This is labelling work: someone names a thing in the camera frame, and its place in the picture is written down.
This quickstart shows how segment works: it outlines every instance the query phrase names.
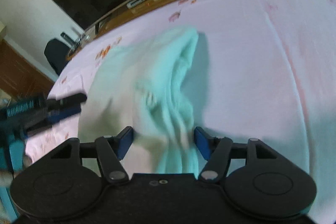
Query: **wall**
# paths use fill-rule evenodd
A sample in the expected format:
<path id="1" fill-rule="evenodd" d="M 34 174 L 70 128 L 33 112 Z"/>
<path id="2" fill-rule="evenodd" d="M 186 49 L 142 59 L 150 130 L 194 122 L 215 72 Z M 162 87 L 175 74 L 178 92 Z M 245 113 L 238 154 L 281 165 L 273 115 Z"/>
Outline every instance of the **wall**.
<path id="1" fill-rule="evenodd" d="M 63 31 L 76 39 L 72 28 L 82 32 L 52 0 L 0 0 L 0 21 L 7 25 L 7 42 L 52 80 L 57 75 L 43 53 L 47 42 L 62 40 Z"/>

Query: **teal cloth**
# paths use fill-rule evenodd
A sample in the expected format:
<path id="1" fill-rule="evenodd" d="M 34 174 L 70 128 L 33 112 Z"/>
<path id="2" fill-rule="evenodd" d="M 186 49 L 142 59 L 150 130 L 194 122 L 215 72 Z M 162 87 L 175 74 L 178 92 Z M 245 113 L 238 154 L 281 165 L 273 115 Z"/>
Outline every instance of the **teal cloth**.
<path id="1" fill-rule="evenodd" d="M 78 135 L 81 142 L 116 136 L 132 126 L 136 137 L 125 159 L 128 173 L 198 175 L 193 106 L 180 90 L 197 41 L 196 29 L 179 27 L 140 43 L 111 49 L 82 108 Z M 133 153 L 134 147 L 142 150 Z M 142 156 L 150 165 L 145 170 L 139 170 L 142 162 L 137 164 Z"/>

